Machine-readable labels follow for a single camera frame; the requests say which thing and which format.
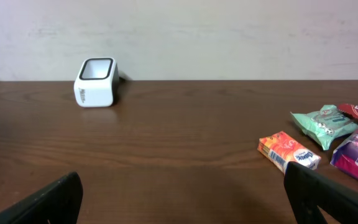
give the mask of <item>wall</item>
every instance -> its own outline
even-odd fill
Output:
[[[358,1],[0,0],[0,80],[358,79]]]

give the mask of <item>wood grain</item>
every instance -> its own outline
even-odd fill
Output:
[[[76,170],[78,223],[294,223],[283,174],[257,150],[285,131],[358,191],[289,112],[357,103],[358,81],[129,82],[80,108],[72,82],[0,83],[0,211]]]

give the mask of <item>mint green wrapper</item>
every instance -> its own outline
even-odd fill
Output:
[[[324,105],[320,111],[308,114],[291,115],[303,133],[314,139],[324,151],[329,149],[334,139],[350,134],[358,128],[358,125],[339,112],[335,105]]]

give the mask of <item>orange package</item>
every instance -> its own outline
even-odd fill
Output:
[[[283,173],[290,161],[316,169],[321,157],[302,146],[285,132],[259,139],[258,151],[272,161]]]

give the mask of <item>white device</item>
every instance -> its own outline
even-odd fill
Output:
[[[75,100],[82,107],[111,106],[117,98],[117,63],[113,58],[89,58],[74,82]]]

